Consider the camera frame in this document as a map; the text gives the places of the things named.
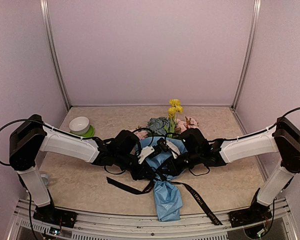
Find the blue wrapping paper sheet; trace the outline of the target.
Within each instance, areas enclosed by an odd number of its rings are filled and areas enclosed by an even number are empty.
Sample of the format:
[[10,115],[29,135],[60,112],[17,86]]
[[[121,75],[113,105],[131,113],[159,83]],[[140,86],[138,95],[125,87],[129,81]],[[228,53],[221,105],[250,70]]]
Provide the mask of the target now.
[[[151,137],[147,137],[141,140],[141,148],[148,146],[151,139]],[[187,152],[181,140],[173,138],[168,138],[167,140],[175,144],[181,154]],[[157,169],[169,157],[172,157],[170,152],[162,152],[153,158],[147,157],[145,160],[152,169]],[[180,209],[183,207],[183,202],[181,193],[176,186],[168,181],[155,181],[153,195],[157,218],[160,222],[180,220]]]

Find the black printed ribbon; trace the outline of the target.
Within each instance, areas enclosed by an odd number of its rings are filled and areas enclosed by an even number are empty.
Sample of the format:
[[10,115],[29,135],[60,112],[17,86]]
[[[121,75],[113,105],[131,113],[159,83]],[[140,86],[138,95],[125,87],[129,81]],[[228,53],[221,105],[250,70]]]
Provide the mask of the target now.
[[107,177],[106,180],[108,184],[133,195],[145,195],[153,191],[156,215],[160,222],[174,222],[180,220],[180,209],[183,207],[183,201],[181,192],[177,186],[181,185],[190,193],[199,208],[206,214],[212,224],[215,226],[222,225],[222,222],[208,207],[206,202],[196,190],[186,183],[172,181],[171,177],[165,181],[152,179],[143,190],[138,190],[110,177]]

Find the pale pink fake flower stem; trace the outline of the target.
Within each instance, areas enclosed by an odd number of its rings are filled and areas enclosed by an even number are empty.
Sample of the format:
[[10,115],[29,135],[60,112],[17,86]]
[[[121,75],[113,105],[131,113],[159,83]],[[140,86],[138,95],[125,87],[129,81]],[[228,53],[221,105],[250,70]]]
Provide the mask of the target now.
[[178,134],[183,133],[188,129],[198,129],[199,123],[192,117],[185,116],[185,120],[176,119],[175,132]]

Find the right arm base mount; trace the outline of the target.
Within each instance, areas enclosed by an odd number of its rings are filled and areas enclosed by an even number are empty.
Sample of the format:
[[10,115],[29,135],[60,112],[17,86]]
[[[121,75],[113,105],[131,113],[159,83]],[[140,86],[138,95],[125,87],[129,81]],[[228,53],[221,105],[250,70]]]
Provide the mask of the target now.
[[271,219],[273,214],[269,207],[244,208],[240,210],[231,211],[228,213],[230,224],[232,228],[250,225],[258,222]]

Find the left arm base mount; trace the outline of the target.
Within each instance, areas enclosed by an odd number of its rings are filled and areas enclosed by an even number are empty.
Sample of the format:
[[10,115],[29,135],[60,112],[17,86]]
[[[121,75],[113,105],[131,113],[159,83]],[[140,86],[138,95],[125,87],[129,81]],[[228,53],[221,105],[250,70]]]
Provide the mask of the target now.
[[33,218],[44,223],[73,229],[77,219],[77,213],[58,208],[47,209],[37,207],[34,211]]

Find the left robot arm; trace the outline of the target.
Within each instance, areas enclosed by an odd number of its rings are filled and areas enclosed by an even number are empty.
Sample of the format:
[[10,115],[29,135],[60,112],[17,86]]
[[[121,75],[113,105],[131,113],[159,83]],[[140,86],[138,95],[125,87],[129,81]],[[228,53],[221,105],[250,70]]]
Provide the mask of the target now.
[[51,223],[60,218],[60,211],[55,207],[36,166],[39,152],[64,155],[104,168],[115,165],[123,172],[130,172],[135,181],[152,181],[156,176],[146,161],[154,148],[150,145],[142,147],[133,131],[121,130],[116,137],[108,139],[83,137],[55,128],[43,122],[40,115],[34,114],[28,119],[5,124],[0,132],[16,123],[21,125],[9,137],[9,160],[7,163],[0,161],[0,164],[17,172],[37,212]]

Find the yellow fake flower stem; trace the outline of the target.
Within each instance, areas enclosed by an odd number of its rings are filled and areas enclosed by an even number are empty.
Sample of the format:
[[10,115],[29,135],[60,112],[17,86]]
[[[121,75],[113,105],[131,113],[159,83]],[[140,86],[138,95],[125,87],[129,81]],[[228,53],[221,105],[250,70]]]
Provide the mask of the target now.
[[171,138],[173,133],[175,133],[175,128],[177,125],[177,114],[183,112],[183,107],[181,106],[181,101],[178,99],[169,100],[170,107],[168,109],[168,119],[169,119],[169,128],[167,130],[167,136]]

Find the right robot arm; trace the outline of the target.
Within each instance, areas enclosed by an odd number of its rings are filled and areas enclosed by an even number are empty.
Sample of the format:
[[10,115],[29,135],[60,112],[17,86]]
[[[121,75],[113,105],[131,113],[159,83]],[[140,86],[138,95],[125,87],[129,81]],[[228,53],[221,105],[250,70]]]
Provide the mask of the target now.
[[208,168],[222,167],[253,156],[280,154],[279,165],[257,190],[245,212],[250,222],[258,221],[275,197],[300,173],[300,130],[285,115],[265,129],[232,139],[207,140],[197,128],[184,131],[179,138],[186,152],[165,161],[167,174],[171,176],[199,164]]

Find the blue fake flower bunch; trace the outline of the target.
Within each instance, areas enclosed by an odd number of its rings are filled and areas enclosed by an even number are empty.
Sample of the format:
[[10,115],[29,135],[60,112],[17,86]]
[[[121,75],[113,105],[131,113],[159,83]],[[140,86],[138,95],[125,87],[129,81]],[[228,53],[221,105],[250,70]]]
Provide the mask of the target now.
[[170,121],[166,117],[151,118],[147,123],[147,128],[157,135],[165,135],[170,127]]

